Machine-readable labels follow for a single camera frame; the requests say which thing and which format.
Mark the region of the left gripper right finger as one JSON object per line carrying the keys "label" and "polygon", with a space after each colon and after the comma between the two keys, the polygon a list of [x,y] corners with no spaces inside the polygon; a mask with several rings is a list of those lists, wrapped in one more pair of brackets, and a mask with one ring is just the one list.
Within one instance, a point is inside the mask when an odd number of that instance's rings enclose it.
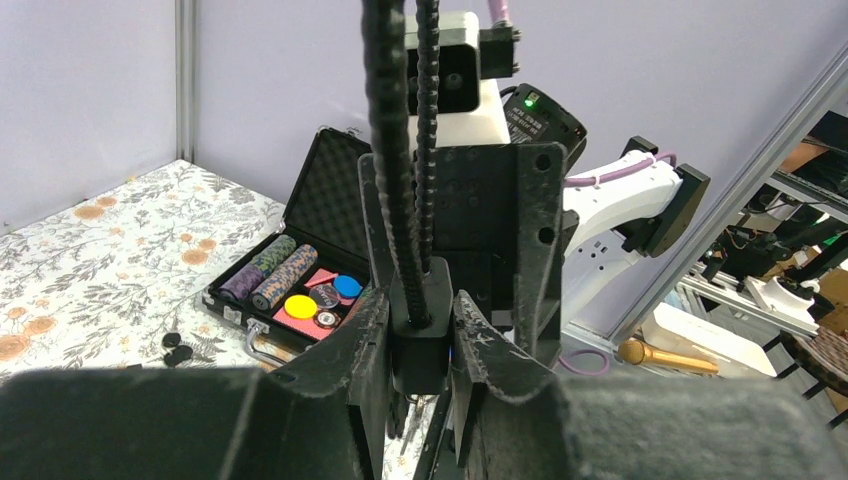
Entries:
{"label": "left gripper right finger", "polygon": [[453,306],[456,455],[468,479],[843,479],[805,402],[774,380],[561,377]]}

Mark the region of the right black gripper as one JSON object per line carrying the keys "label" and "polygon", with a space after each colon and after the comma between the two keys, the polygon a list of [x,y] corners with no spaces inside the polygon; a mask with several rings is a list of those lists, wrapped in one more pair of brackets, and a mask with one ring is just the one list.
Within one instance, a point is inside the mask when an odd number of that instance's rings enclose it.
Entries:
{"label": "right black gripper", "polygon": [[[561,351],[561,270],[578,217],[562,207],[569,152],[553,142],[443,147],[436,151],[432,257],[449,265],[486,319],[511,314],[515,341],[551,366]],[[397,277],[378,198],[374,157],[358,161],[372,279]]]}

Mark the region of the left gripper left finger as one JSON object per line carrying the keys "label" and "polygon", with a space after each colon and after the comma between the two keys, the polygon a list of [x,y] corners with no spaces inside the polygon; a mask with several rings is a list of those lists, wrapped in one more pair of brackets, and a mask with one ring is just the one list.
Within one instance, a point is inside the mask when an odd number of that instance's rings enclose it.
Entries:
{"label": "left gripper left finger", "polygon": [[1,389],[5,479],[377,479],[384,289],[281,368],[28,371]]}

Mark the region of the small black padlock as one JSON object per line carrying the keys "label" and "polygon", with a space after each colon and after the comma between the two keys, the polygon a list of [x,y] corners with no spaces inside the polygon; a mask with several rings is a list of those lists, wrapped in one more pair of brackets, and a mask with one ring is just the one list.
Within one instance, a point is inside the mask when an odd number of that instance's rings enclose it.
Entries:
{"label": "small black padlock", "polygon": [[422,328],[410,322],[399,278],[392,279],[389,290],[392,380],[403,395],[441,393],[449,369],[454,289],[444,258],[431,258],[431,273],[424,277],[423,289],[430,324]]}

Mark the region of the black-head key bunch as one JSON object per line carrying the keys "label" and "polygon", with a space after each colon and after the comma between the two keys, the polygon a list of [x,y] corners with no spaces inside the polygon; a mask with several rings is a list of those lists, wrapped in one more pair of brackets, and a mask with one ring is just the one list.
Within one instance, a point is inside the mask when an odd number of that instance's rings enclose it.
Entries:
{"label": "black-head key bunch", "polygon": [[176,368],[193,358],[193,348],[188,344],[184,344],[181,335],[177,332],[166,333],[162,338],[161,344],[165,349],[162,362],[168,368]]}

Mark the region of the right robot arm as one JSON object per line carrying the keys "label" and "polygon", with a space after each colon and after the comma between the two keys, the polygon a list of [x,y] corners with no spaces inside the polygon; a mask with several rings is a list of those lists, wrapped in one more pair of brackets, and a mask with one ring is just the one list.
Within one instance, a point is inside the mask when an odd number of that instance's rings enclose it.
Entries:
{"label": "right robot arm", "polygon": [[372,159],[378,190],[417,198],[378,201],[398,261],[392,308],[406,313],[413,291],[440,324],[447,297],[435,283],[453,254],[453,288],[512,309],[517,344],[539,356],[612,278],[680,237],[709,180],[638,137],[619,160],[571,177],[584,126],[529,84],[503,89],[499,104],[510,144],[427,145],[407,175]]}

